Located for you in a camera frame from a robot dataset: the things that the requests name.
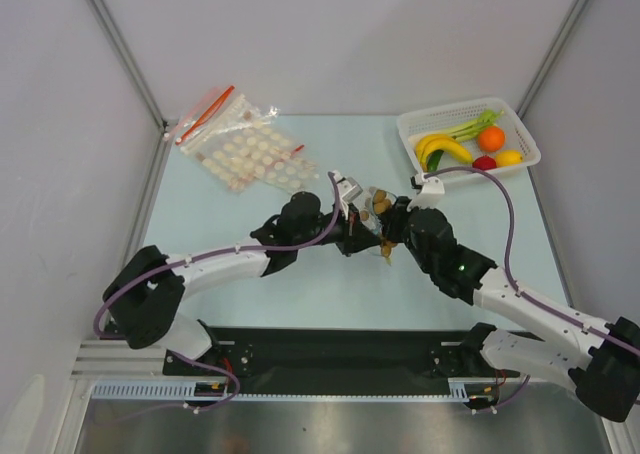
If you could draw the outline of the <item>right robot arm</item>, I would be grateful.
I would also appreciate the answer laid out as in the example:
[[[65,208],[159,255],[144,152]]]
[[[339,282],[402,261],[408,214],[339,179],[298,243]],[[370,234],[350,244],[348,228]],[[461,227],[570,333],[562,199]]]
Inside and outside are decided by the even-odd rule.
[[[573,392],[592,412],[626,421],[639,400],[639,326],[609,322],[528,291],[506,267],[459,243],[445,215],[401,196],[374,205],[385,240],[403,244],[421,271],[450,298],[503,316],[531,333],[518,340],[481,327],[461,350],[473,375],[519,371]]]

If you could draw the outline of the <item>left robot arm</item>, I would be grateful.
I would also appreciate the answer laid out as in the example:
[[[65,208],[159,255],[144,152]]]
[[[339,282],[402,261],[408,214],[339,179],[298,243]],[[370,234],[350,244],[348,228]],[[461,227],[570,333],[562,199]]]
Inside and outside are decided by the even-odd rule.
[[[336,204],[324,214],[317,196],[299,192],[238,246],[183,259],[155,245],[141,249],[106,289],[103,302],[130,348],[159,346],[208,374],[218,367],[220,350],[203,322],[180,314],[184,300],[236,280],[275,274],[294,263],[302,247],[334,245],[350,256],[380,242],[365,209]]]

